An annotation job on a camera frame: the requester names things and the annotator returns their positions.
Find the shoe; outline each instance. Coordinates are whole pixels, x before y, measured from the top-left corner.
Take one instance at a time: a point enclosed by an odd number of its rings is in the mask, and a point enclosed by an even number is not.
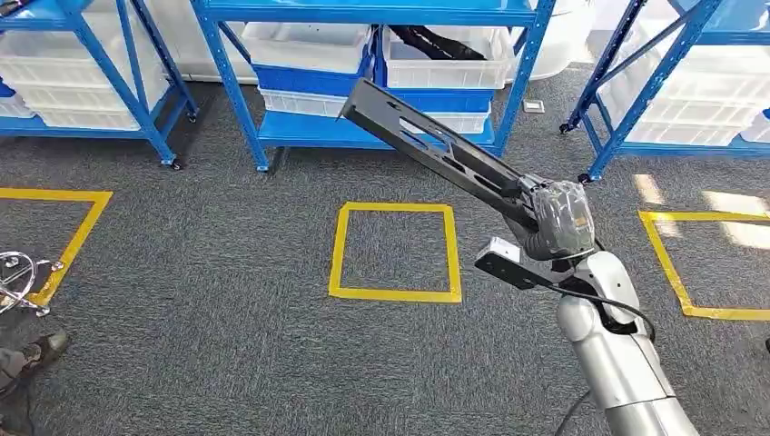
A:
[[[24,355],[26,363],[22,370],[6,386],[0,388],[0,400],[4,399],[15,391],[19,383],[28,379],[37,371],[44,368],[49,363],[58,359],[69,345],[69,337],[64,331],[41,336],[37,341],[26,345],[20,352]],[[0,425],[0,436],[4,436],[2,425]]]
[[[29,377],[62,355],[69,345],[69,337],[64,331],[41,336],[37,341],[25,346],[21,353],[27,363],[19,374],[20,378]]]

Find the gray carpet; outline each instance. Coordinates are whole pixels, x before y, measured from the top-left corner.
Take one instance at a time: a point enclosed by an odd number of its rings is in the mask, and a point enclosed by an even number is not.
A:
[[[585,171],[592,159],[585,135],[559,135],[557,127],[586,79],[585,68],[572,68],[530,86],[547,113],[519,115],[509,163],[550,177]],[[67,354],[32,385],[37,435],[556,429],[586,385],[556,325],[557,297],[512,290],[472,267],[490,236],[507,234],[496,213],[395,153],[292,150],[277,174],[257,174],[224,91],[193,90],[205,109],[197,125],[180,123],[173,134],[187,162],[180,173],[158,168],[141,142],[0,143],[0,186],[114,191],[52,301],[53,317],[0,319],[6,346],[58,325],[73,335]],[[259,98],[248,91],[259,121]],[[635,173],[651,174],[666,204],[645,204]],[[769,174],[767,161],[621,158],[588,188],[600,237],[626,261],[658,325],[669,379],[705,435],[770,433],[770,328],[684,317],[637,210],[707,210],[703,190],[767,200]],[[450,204],[463,303],[328,297],[346,201]],[[0,228],[14,229],[0,233],[3,246],[34,253],[61,250],[64,229],[83,213],[71,205],[14,205],[6,213],[0,204]],[[435,218],[356,213],[343,284],[444,289]],[[50,236],[27,233],[37,220]],[[717,227],[703,229],[683,226],[687,239],[666,239],[697,300],[770,308],[766,252],[746,253]],[[22,427],[23,402],[19,392],[3,410]],[[606,431],[587,404],[567,434]]]

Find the white plastic bin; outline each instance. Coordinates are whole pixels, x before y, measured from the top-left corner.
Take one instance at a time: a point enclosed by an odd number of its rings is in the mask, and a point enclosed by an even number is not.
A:
[[[427,116],[435,119],[441,124],[457,132],[458,134],[480,134],[484,132],[484,122],[489,118],[489,112],[466,112],[466,113],[426,113]],[[420,129],[411,124],[402,124],[413,134],[423,133]]]
[[[632,84],[625,73],[610,80],[609,87],[618,111],[624,114],[634,103],[641,87]],[[710,126],[747,126],[761,106],[742,102],[668,99],[657,96],[650,101],[640,122],[669,124],[701,124]]]
[[[94,112],[83,109],[35,109],[45,125],[85,129],[139,130],[139,124],[128,111]]]
[[[639,20],[621,45],[616,63],[633,54],[666,27],[666,22]],[[627,71],[633,87],[641,89],[666,55],[674,36],[643,54]],[[663,83],[657,96],[667,99],[734,102],[764,105],[770,102],[770,47],[751,45],[696,45]]]
[[[329,117],[339,116],[347,100],[347,97],[336,95],[303,94],[268,89],[260,89],[260,94],[264,98],[265,109],[268,111]],[[480,134],[484,131],[484,122],[489,118],[489,111],[486,113],[428,113],[428,115],[460,134]]]
[[[338,116],[348,97],[337,95],[319,95],[260,89],[265,101],[265,109],[275,112],[307,114],[318,116]]]
[[[32,118],[35,113],[25,106],[21,95],[14,94],[10,97],[0,97],[0,116]]]
[[[150,77],[144,75],[142,77],[150,111],[170,86],[161,71],[158,68]],[[29,106],[37,108],[73,108],[93,111],[128,110],[121,96],[111,85],[82,87],[59,84],[14,84],[14,88],[24,97]]]
[[[770,144],[770,119],[765,114],[757,115],[752,126],[741,132],[741,136],[751,143]]]
[[[607,107],[613,128],[623,120],[626,111],[620,108],[607,86],[599,89],[599,97]],[[702,124],[672,124],[638,122],[626,141],[632,143],[690,144],[726,146],[744,130],[740,126],[708,126]]]
[[[123,79],[134,89],[120,21],[112,14],[88,14],[87,21]],[[131,20],[140,69],[144,77],[159,60],[143,29]],[[91,54],[72,32],[9,31],[0,36],[0,76],[12,87],[56,84],[83,87],[111,85]]]
[[[370,25],[248,23],[241,35],[253,64],[356,73]]]
[[[444,35],[451,35],[444,26]],[[457,32],[473,35],[472,29]],[[461,41],[483,54],[486,61],[432,60],[420,50],[404,44],[389,28],[383,32],[383,54],[392,88],[500,89],[513,64],[513,43],[506,27],[491,32],[480,28],[475,37]]]

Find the blue plastic bin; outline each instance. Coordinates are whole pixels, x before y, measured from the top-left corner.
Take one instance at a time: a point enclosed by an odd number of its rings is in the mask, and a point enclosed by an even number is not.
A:
[[[494,89],[390,88],[388,92],[422,112],[487,112]]]
[[[261,89],[347,96],[359,78],[372,78],[372,58],[371,44],[367,44],[363,48],[359,71],[354,74],[262,64],[252,64],[252,68],[260,80]]]

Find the black cable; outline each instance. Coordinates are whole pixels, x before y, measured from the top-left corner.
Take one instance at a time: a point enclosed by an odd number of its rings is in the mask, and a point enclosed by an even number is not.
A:
[[[564,414],[564,419],[561,420],[561,423],[558,425],[558,428],[556,429],[556,432],[554,433],[554,436],[561,436],[561,433],[564,432],[564,429],[567,427],[567,422],[569,422],[569,419],[572,418],[572,415],[575,414],[575,411],[578,409],[578,406],[583,403],[583,401],[588,398],[588,395],[591,394],[591,391],[586,391],[583,395],[580,395],[580,398],[575,400],[575,402],[572,403],[572,406],[569,408],[567,413]]]
[[[640,311],[636,307],[625,304],[624,302],[618,302],[615,300],[609,300],[608,298],[599,297],[597,295],[589,295],[586,293],[575,292],[564,288],[559,288],[555,284],[545,284],[544,286],[549,288],[551,291],[556,291],[558,293],[561,293],[562,295],[569,295],[572,297],[582,298],[585,300],[589,300],[591,302],[602,302],[604,304],[609,304],[611,306],[619,307],[620,309],[623,309],[635,314],[639,318],[645,320],[650,330],[647,336],[649,336],[650,342],[652,343],[655,342],[655,337],[656,337],[655,325],[652,323],[652,321],[650,321],[649,318],[647,318],[647,315],[643,314],[642,311]]]

